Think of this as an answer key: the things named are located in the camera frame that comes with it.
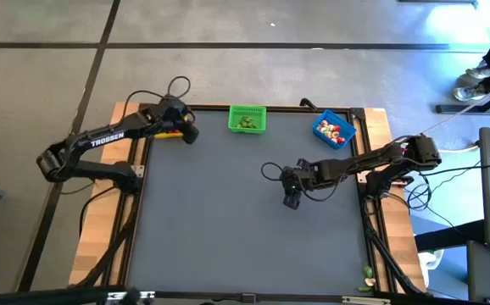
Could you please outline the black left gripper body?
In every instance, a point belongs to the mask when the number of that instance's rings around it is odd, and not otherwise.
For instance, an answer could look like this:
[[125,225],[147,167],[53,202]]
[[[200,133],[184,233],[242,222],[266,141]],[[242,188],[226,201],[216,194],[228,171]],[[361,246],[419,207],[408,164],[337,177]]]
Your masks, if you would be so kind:
[[199,129],[195,126],[196,116],[180,98],[164,97],[154,106],[153,114],[157,119],[154,135],[167,136],[177,131],[186,144],[197,140]]

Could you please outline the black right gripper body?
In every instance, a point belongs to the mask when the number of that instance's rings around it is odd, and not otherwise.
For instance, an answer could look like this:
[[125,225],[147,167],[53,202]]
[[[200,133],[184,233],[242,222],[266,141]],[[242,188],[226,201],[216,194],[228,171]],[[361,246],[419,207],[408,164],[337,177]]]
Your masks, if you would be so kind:
[[313,191],[319,182],[313,164],[300,158],[297,166],[297,168],[283,167],[279,177],[284,189],[283,204],[293,210],[298,209],[303,193]]

